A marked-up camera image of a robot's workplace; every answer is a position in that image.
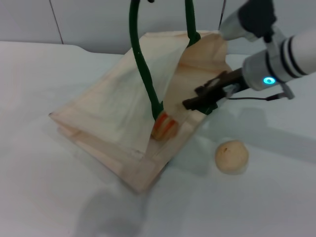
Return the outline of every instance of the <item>green bag handle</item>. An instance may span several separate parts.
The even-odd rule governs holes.
[[[142,51],[140,49],[138,40],[138,30],[137,30],[137,18],[138,18],[138,8],[140,0],[131,0],[129,9],[129,35],[132,44],[132,49],[136,64],[140,73],[140,76],[145,85],[147,94],[149,96],[153,117],[156,120],[159,114],[163,111],[163,103],[159,102],[157,94],[153,86],[153,79],[150,74],[149,68],[146,64]],[[194,15],[194,5],[192,0],[185,0],[186,6],[186,20],[187,20],[187,31],[190,42],[188,47],[195,44],[201,39],[201,36],[196,31],[196,21]]]

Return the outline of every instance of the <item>round bun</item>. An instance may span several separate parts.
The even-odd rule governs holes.
[[[239,174],[246,170],[249,152],[238,140],[221,144],[215,154],[216,166],[226,174]]]

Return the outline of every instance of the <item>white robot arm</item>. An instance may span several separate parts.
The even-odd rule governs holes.
[[[242,68],[223,72],[195,89],[197,97],[182,102],[187,110],[199,110],[226,97],[232,100],[257,99],[272,101],[293,99],[288,81],[316,72],[316,29],[285,37],[274,26],[277,18],[272,0],[248,0],[221,25],[225,40],[240,37],[248,41],[263,38],[267,49],[245,59]],[[283,92],[267,98],[229,98],[228,94],[252,88],[260,91],[280,85]]]
[[[223,22],[225,40],[263,37],[267,49],[247,58],[242,75],[254,90],[288,82],[316,71],[316,29],[286,38],[273,26],[276,21],[272,0],[249,0]]]

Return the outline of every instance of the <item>white tablecloth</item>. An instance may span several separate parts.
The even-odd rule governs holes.
[[[226,102],[154,188],[137,196],[47,116],[120,58],[70,45],[0,42],[1,237],[315,235],[316,75],[290,83],[292,101]],[[244,58],[229,55],[227,62],[238,68]],[[249,149],[243,175],[222,174],[213,162],[227,139]]]

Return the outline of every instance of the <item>brown paper bag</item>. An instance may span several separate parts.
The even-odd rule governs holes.
[[[205,115],[187,111],[181,102],[222,71],[226,43],[215,32],[189,48],[186,32],[148,33],[140,38],[153,85],[166,112],[180,124],[175,138],[151,139],[151,104],[132,50],[83,95],[50,117],[66,137],[96,157],[137,192],[146,190],[185,145]]]

